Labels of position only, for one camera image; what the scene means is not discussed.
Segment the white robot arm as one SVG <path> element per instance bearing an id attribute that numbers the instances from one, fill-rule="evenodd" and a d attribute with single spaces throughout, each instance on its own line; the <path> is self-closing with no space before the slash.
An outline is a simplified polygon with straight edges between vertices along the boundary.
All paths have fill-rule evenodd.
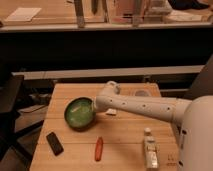
<path id="1" fill-rule="evenodd" d="M 94 110 L 118 109 L 180 127 L 178 171 L 213 171 L 213 96 L 194 100 L 120 95 L 120 86 L 107 82 L 94 98 Z"/>

